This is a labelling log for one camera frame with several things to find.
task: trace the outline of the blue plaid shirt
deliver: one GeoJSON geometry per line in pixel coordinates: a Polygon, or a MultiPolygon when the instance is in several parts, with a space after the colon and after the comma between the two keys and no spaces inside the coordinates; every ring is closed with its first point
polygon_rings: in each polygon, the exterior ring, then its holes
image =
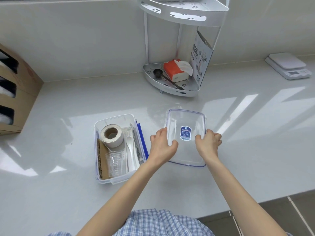
{"type": "MultiPolygon", "coordinates": [[[[124,226],[114,234],[114,236],[127,235],[215,236],[207,226],[197,219],[173,215],[168,210],[156,209],[132,211],[124,226]]],[[[71,234],[57,232],[48,236],[71,236],[71,234]]]]}

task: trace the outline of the black spoon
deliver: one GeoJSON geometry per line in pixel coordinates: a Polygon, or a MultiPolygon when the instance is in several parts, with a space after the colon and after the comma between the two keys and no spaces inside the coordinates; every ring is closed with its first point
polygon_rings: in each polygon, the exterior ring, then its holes
{"type": "Polygon", "coordinates": [[[153,70],[153,74],[155,77],[160,78],[161,76],[164,77],[165,79],[167,79],[168,81],[171,82],[172,85],[174,85],[176,88],[180,89],[180,90],[185,90],[182,87],[179,87],[176,83],[174,83],[173,81],[171,81],[169,78],[165,77],[165,75],[163,75],[163,71],[161,69],[155,69],[153,70]]]}

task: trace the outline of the transparent lid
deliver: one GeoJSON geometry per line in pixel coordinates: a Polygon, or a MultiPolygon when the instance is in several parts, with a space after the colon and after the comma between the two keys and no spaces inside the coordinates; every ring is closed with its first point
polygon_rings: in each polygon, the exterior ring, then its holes
{"type": "Polygon", "coordinates": [[[203,113],[171,109],[166,117],[168,145],[175,139],[178,142],[176,154],[170,162],[192,166],[204,167],[206,164],[199,155],[195,136],[200,134],[203,139],[206,132],[206,117],[203,113]]]}

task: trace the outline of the blue label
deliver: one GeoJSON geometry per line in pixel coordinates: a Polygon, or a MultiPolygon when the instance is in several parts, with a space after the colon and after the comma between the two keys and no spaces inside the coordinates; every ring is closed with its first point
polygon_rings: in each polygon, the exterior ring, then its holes
{"type": "Polygon", "coordinates": [[[191,139],[191,128],[183,126],[180,128],[180,138],[184,141],[189,141],[191,139]]]}

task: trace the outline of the person's left hand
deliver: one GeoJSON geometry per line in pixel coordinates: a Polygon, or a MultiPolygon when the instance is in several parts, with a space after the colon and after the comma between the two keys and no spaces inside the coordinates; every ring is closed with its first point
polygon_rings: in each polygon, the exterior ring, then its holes
{"type": "Polygon", "coordinates": [[[151,150],[147,161],[152,162],[158,167],[171,160],[178,147],[176,140],[173,140],[171,146],[168,145],[166,133],[167,127],[158,130],[155,135],[150,137],[151,150]]]}

